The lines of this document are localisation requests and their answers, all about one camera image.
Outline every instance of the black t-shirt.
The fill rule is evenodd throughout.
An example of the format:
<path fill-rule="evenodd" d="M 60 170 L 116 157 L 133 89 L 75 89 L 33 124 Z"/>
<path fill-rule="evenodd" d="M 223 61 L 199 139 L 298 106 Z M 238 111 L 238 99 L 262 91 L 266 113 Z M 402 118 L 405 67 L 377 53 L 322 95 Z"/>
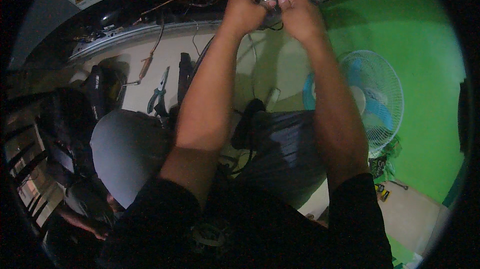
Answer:
<path fill-rule="evenodd" d="M 192 193 L 153 178 L 116 223 L 107 268 L 392 268 L 369 173 L 331 195 L 329 228 L 239 185 L 213 188 L 201 215 Z"/>

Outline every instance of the electric fan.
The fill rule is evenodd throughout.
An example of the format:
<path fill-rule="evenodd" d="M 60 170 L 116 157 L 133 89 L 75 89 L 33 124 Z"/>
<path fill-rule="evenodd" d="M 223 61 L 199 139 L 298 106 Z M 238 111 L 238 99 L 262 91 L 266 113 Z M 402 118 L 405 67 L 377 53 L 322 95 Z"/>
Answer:
<path fill-rule="evenodd" d="M 399 77 L 381 56 L 369 50 L 349 53 L 340 62 L 360 111 L 369 152 L 386 146 L 402 122 L 404 100 Z"/>

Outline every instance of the black bag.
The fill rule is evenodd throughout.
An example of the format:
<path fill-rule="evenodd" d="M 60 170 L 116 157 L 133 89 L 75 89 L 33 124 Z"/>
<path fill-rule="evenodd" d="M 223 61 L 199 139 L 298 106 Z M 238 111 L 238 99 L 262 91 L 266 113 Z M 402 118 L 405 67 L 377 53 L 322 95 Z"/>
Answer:
<path fill-rule="evenodd" d="M 116 70 L 97 65 L 92 67 L 92 72 L 80 87 L 91 104 L 96 121 L 121 107 L 122 99 L 119 98 L 125 82 L 126 77 Z"/>

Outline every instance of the black tool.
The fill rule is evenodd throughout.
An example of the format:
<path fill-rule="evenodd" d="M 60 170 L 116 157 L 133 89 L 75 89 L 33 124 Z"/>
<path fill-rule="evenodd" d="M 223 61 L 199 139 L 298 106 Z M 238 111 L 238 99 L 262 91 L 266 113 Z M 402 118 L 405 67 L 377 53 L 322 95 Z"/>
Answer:
<path fill-rule="evenodd" d="M 407 191 L 407 190 L 409 189 L 409 186 L 407 186 L 407 185 L 403 185 L 403 184 L 401 184 L 401 183 L 394 182 L 394 181 L 390 181 L 390 182 L 393 183 L 393 184 L 395 184 L 395 185 L 397 185 L 397 186 L 402 187 L 405 191 Z"/>

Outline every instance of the person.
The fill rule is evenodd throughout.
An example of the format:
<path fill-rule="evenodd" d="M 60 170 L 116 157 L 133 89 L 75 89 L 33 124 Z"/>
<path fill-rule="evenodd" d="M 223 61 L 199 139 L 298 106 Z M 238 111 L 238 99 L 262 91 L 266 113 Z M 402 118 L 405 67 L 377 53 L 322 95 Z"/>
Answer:
<path fill-rule="evenodd" d="M 117 221 L 99 265 L 393 267 L 360 115 L 321 14 L 308 0 L 278 4 L 285 30 L 308 54 L 316 108 L 267 113 L 260 101 L 252 101 L 232 144 L 254 148 L 257 154 L 233 182 L 219 182 L 216 164 L 229 137 L 237 50 L 267 12 L 257 1 L 228 0 L 222 24 L 180 107 L 168 155 Z M 99 145 L 109 141 L 100 141 L 96 133 L 101 129 L 92 136 L 94 163 L 111 158 L 100 154 L 104 150 Z M 324 172 L 330 196 L 328 229 L 296 210 L 324 180 Z"/>
<path fill-rule="evenodd" d="M 92 176 L 77 181 L 73 173 L 50 157 L 46 173 L 65 189 L 63 201 L 54 211 L 69 224 L 92 233 L 98 240 L 105 240 L 123 208 L 99 178 Z"/>

